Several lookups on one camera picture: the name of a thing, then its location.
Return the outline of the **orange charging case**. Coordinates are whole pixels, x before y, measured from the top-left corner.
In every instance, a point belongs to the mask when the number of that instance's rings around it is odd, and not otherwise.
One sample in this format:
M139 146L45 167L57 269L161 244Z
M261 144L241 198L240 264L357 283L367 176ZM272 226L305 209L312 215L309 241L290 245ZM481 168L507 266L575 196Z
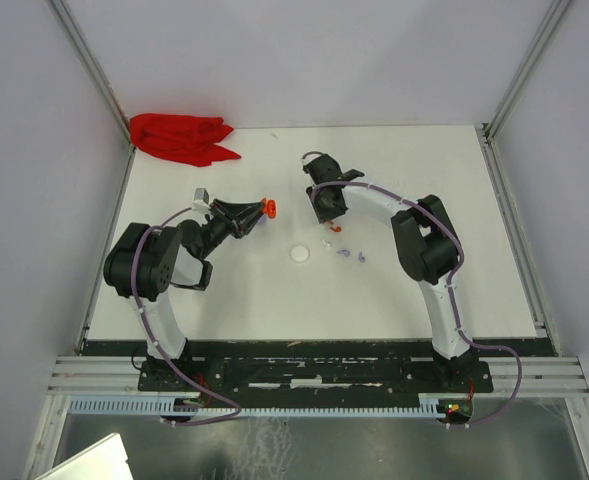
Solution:
M275 219L278 213L276 201L274 199L264 198L262 204L262 214L267 219Z

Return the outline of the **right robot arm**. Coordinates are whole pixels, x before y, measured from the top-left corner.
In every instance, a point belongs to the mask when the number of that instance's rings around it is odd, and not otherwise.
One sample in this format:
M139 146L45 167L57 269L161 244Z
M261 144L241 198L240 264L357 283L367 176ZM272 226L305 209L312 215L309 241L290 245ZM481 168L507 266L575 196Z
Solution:
M319 151L305 153L301 162L312 181L306 194L320 223L358 211L391 229L399 263L418 283L426 304L434 382L446 391L460 388L476 357L457 306L454 276L464 253L440 198L409 200L371 183L358 170L342 171L335 159Z

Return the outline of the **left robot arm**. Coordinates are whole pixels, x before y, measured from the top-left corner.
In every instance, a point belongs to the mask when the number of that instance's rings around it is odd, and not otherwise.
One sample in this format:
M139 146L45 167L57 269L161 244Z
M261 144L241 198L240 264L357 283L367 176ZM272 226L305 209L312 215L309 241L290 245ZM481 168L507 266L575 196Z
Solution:
M202 223L187 219L173 226L169 220L156 226L129 224L109 252L103 278L137 312L146 335L147 355L166 360L161 379L183 390L195 378L194 364L184 359L188 340L176 320L169 289L204 291L213 265L208 256L226 239L242 239L262 219L277 215L276 202L251 203L211 200L199 189L193 204L182 213L196 211Z

